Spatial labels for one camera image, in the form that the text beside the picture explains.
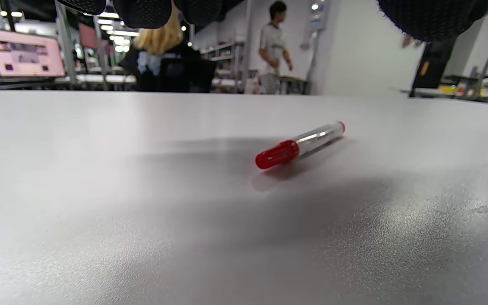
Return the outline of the person's left hand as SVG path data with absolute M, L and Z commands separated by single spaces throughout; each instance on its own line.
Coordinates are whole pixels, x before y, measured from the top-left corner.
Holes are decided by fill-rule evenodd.
M 157 29 L 174 10 L 194 25 L 215 21 L 222 0 L 114 0 L 120 19 L 130 28 Z M 426 43 L 452 40 L 488 13 L 488 0 L 378 0 L 387 19 L 413 39 Z

